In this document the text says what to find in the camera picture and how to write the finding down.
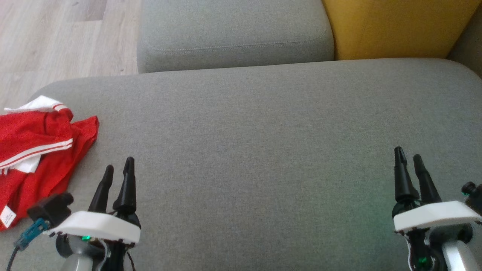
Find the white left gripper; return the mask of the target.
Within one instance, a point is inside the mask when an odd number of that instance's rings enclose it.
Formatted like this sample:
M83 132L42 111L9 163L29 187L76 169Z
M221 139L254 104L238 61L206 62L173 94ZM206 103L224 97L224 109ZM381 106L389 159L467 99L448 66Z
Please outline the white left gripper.
M90 236L109 241L121 241L124 244L138 244L141 230L138 226L120 218L127 218L137 211L135 160L126 159L122 187L113 210L116 217L105 214L108 195L113 182L114 167L107 165L105 173L98 184L88 211L78 211L67 217L59 226L46 230L43 234L52 233L74 236Z

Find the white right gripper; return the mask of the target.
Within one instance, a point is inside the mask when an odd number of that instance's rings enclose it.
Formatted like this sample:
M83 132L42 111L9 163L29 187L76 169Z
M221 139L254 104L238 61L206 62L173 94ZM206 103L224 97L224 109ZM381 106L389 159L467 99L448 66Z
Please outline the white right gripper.
M407 159L401 146L394 149L394 183L396 205L393 207L395 233L416 229L437 228L466 223L481 223L481 215L459 201L442 202L436 186L419 154L413 156L419 193L412 184Z

